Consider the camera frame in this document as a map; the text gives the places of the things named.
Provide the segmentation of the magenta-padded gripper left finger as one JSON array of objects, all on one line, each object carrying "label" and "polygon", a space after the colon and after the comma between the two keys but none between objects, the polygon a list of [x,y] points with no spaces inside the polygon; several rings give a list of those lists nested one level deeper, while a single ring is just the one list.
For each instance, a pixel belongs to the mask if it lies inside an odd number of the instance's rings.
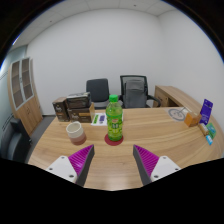
[{"label": "magenta-padded gripper left finger", "polygon": [[94,146],[89,145],[69,157],[60,156],[47,168],[47,171],[83,187],[94,154]]}]

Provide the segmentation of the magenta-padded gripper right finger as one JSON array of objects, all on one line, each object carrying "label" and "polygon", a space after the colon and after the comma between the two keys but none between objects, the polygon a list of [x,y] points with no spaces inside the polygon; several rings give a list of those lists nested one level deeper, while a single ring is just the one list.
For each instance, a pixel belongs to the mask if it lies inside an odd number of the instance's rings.
[{"label": "magenta-padded gripper right finger", "polygon": [[133,146],[133,156],[143,185],[148,185],[180,170],[180,167],[169,157],[159,157],[138,145]]}]

